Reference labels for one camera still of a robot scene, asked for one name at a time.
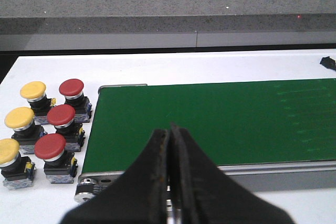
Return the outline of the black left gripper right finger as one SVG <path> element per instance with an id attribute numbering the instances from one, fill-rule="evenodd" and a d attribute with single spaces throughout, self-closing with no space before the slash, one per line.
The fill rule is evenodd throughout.
<path id="1" fill-rule="evenodd" d="M 172 202 L 182 223 L 293 223 L 281 208 L 225 175 L 186 128 L 171 125 L 169 173 Z"/>

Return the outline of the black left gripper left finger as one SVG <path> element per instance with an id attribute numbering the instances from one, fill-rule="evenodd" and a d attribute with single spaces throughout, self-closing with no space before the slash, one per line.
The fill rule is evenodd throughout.
<path id="1" fill-rule="evenodd" d="M 61 223 L 166 223 L 168 143 L 167 130 L 154 130 L 132 165 Z"/>

